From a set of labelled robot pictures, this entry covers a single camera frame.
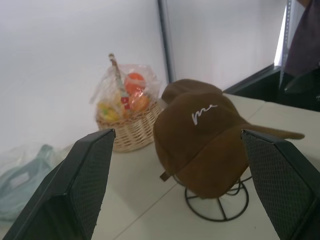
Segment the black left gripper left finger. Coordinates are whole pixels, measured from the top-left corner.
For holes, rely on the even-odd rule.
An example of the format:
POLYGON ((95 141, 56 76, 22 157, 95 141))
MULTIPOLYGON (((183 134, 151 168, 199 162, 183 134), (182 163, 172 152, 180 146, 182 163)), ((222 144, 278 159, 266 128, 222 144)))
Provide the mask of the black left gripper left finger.
POLYGON ((75 142, 40 183, 5 240, 90 240, 105 196, 116 132, 75 142))

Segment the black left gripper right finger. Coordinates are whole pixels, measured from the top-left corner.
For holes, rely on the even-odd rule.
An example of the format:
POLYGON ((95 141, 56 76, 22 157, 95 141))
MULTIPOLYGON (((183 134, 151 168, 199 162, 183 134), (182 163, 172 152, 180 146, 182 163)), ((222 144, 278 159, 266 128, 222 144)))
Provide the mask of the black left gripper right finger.
POLYGON ((320 238, 320 172, 289 141, 253 130, 241 139, 256 193, 281 240, 320 238))

